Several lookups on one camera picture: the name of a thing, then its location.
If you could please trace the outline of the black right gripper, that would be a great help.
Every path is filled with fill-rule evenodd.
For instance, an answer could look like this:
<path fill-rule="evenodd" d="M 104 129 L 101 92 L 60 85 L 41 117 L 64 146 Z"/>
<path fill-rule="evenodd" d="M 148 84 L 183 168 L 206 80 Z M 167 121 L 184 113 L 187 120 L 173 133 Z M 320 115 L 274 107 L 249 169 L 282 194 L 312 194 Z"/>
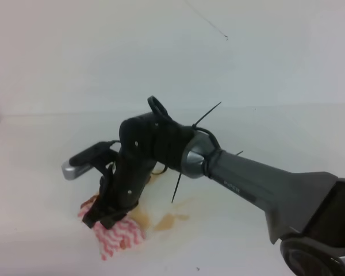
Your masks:
<path fill-rule="evenodd" d="M 121 150 L 116 160 L 116 170 L 107 171 L 101 181 L 99 195 L 82 222 L 92 229 L 100 222 L 105 229 L 112 229 L 139 201 L 156 161 L 140 158 Z"/>

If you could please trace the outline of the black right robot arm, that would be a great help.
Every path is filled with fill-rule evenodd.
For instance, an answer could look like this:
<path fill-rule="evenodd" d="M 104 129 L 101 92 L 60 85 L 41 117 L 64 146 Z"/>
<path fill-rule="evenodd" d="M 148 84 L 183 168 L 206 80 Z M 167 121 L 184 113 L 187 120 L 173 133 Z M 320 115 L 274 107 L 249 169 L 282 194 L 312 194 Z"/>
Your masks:
<path fill-rule="evenodd" d="M 207 130 L 147 113 L 122 122 L 115 172 L 84 215 L 111 228 L 139 201 L 156 163 L 207 177 L 264 211 L 270 241 L 296 275 L 345 275 L 345 178 L 293 173 L 231 154 Z"/>

